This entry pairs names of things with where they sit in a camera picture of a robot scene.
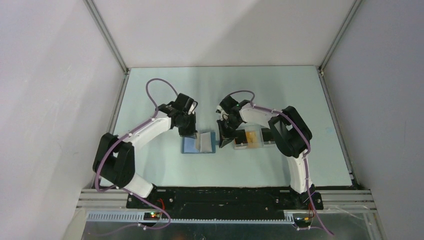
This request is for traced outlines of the blue leather card holder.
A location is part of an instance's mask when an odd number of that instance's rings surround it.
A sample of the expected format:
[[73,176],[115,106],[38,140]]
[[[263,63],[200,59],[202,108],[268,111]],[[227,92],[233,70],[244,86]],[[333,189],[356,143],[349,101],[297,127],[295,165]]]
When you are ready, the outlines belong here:
[[183,137],[181,141],[182,154],[214,154],[216,152],[216,133],[214,131],[200,132],[195,137]]

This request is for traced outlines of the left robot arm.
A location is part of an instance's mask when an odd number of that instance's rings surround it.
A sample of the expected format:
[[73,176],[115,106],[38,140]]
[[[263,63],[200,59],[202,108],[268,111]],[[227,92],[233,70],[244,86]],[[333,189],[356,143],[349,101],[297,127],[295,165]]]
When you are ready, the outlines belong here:
[[96,174],[95,183],[105,179],[113,187],[125,189],[138,195],[138,201],[145,208],[153,208],[158,202],[155,185],[136,172],[135,153],[137,149],[174,128],[180,137],[194,138],[196,130],[195,110],[198,102],[179,93],[174,101],[156,106],[153,116],[122,136],[105,133],[99,141],[92,169]]

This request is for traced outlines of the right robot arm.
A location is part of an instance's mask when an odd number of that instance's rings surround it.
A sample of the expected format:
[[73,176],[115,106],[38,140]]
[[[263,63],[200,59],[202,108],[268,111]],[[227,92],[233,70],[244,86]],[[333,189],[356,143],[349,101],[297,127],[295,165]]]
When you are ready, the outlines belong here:
[[313,137],[296,108],[288,106],[282,110],[258,106],[251,100],[236,101],[231,95],[221,100],[216,108],[219,132],[219,148],[236,139],[241,124],[253,123],[270,130],[277,149],[287,157],[290,172],[291,204],[304,209],[311,202],[314,192],[310,180],[308,155]]

